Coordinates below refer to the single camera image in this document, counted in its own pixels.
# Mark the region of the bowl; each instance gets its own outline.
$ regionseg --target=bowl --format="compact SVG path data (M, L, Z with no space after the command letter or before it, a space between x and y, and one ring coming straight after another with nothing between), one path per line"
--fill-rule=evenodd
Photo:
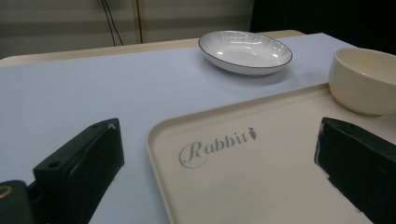
M336 102L362 115L396 114L396 56L372 49L334 53L329 86Z
M291 61L291 50L281 42L241 31L217 31L198 41L206 58L230 72L261 76L284 68Z

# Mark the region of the tray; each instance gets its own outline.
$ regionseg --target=tray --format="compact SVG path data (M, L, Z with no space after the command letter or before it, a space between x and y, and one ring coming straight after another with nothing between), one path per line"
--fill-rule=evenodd
M371 223L314 164L323 117L396 143L396 116L354 114L327 84L154 126L147 150L170 223Z

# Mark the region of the plate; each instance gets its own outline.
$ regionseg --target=plate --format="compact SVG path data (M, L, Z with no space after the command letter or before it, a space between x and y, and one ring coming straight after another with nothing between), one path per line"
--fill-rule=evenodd
M198 41L206 58L230 72L261 76L277 72L291 61L291 50L265 36L241 31L216 31Z

